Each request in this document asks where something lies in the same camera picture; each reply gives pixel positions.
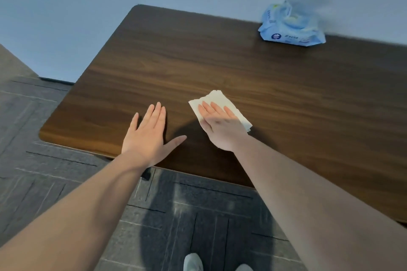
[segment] right hand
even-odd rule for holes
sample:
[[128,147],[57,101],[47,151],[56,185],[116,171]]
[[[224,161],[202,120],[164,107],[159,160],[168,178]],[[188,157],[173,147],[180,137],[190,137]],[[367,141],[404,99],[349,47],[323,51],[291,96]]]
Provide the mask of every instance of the right hand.
[[249,135],[235,114],[226,106],[223,109],[214,102],[208,105],[204,101],[198,105],[203,117],[201,126],[211,142],[218,148],[233,152],[239,141]]

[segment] gray tile floor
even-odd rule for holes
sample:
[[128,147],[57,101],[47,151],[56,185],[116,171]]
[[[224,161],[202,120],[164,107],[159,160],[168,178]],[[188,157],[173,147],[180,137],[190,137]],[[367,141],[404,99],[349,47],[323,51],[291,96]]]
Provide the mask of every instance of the gray tile floor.
[[[50,145],[38,131],[70,87],[17,76],[0,84],[0,245],[98,172],[106,161]],[[256,192],[152,169],[140,180],[96,270],[305,270]]]

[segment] blue package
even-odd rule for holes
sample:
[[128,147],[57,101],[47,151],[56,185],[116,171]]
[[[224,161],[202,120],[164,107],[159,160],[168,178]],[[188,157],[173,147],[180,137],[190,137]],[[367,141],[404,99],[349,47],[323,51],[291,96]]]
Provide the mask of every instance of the blue package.
[[258,31],[263,40],[311,46],[325,43],[325,35],[318,28],[315,15],[293,9],[288,1],[269,6],[262,16]]

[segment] shoe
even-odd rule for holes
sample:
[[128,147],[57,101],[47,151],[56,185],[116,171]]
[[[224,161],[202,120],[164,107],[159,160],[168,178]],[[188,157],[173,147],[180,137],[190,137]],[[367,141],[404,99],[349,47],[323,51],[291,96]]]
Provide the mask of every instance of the shoe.
[[253,271],[253,269],[250,268],[247,264],[241,264],[239,267],[237,267],[236,271]]
[[185,256],[184,271],[204,271],[204,266],[202,264],[201,258],[199,258],[199,256],[198,256],[198,254],[192,253],[192,254]]

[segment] wooden table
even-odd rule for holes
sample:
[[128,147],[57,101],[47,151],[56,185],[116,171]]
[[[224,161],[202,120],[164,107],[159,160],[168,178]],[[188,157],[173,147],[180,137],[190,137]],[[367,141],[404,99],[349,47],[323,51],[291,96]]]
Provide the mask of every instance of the wooden table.
[[158,167],[252,186],[188,104],[220,89],[254,125],[252,136],[407,221],[407,49],[341,37],[297,47],[263,41],[258,26],[135,6],[40,138],[115,157],[132,116],[161,101],[165,139],[188,139]]

